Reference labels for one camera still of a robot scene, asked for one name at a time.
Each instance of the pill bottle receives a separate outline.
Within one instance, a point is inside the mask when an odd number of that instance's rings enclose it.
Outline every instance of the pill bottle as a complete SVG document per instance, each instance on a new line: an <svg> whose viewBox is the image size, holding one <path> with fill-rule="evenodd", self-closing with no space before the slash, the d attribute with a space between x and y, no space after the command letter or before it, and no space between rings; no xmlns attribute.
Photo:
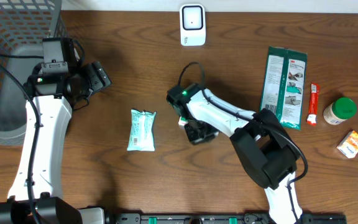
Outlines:
<svg viewBox="0 0 358 224"><path fill-rule="evenodd" d="M357 106L348 97L342 97L331 103L323 112L324 119L332 125L341 124L356 114Z"/></svg>

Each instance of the small orange and white box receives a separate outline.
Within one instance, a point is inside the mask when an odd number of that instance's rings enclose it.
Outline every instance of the small orange and white box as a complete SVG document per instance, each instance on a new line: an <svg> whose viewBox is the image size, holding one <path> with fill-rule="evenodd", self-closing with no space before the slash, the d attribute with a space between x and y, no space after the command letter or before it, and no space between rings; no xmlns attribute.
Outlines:
<svg viewBox="0 0 358 224"><path fill-rule="evenodd" d="M358 134L355 131L349 132L342 142L336 147L346 157L352 159L358 153Z"/></svg>

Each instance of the green package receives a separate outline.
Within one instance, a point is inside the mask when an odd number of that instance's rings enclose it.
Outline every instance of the green package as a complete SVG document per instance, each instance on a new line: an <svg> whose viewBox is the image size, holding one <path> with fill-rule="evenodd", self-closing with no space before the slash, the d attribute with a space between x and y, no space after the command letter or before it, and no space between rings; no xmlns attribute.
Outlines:
<svg viewBox="0 0 358 224"><path fill-rule="evenodd" d="M284 127L301 129L307 60L305 53L268 48L260 110L273 111Z"/></svg>

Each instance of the wood grain surface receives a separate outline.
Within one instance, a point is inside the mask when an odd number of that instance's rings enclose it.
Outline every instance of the wood grain surface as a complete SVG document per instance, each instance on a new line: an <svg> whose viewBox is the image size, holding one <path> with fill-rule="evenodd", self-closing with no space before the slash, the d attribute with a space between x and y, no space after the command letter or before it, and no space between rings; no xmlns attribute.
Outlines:
<svg viewBox="0 0 358 224"><path fill-rule="evenodd" d="M207 13L202 47L180 45L175 12L62 12L67 30L99 60L112 85L73 113L62 162L64 199L74 207L103 205L144 213L236 213L268 210L263 189L243 170L223 134L192 146L165 101L190 61L206 69L206 84L220 98L259 110L268 46L308 53L301 131L288 129L305 153L308 175L296 183L301 207L344 213L358 223L358 155L347 159L336 146L355 117L339 125L323 109L340 96L358 107L358 15ZM184 85L198 82L189 68ZM317 126L306 124L310 83L321 85ZM155 152L127 152L131 109L156 111ZM0 202L15 178L21 147L0 146ZM298 173L303 170L301 161Z"/></svg>

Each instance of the laundry basket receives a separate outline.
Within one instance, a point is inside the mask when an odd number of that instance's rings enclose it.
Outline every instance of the laundry basket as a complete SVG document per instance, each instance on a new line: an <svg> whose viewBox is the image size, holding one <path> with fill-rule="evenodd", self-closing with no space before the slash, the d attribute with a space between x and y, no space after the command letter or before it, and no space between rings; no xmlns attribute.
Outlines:
<svg viewBox="0 0 358 224"><path fill-rule="evenodd" d="M43 38L67 36L61 8L61 0L0 0L0 54L42 56ZM41 61L0 57L22 84ZM0 144L23 144L26 116L23 93L0 70Z"/></svg>

